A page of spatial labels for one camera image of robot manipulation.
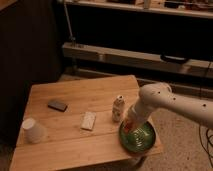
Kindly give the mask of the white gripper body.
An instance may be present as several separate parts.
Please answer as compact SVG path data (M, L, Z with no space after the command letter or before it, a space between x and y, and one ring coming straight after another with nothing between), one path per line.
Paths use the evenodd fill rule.
M127 123L133 123L132 128L137 128L144 124L148 118L148 109L144 105L132 105L127 110L127 115L124 119L124 127Z

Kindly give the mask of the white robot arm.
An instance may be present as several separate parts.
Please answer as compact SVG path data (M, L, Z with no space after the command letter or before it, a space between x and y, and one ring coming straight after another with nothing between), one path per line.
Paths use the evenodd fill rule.
M126 132L143 125L158 108L165 108L213 129L213 102L172 92L167 83L147 84L140 88L138 100L128 109L123 125Z

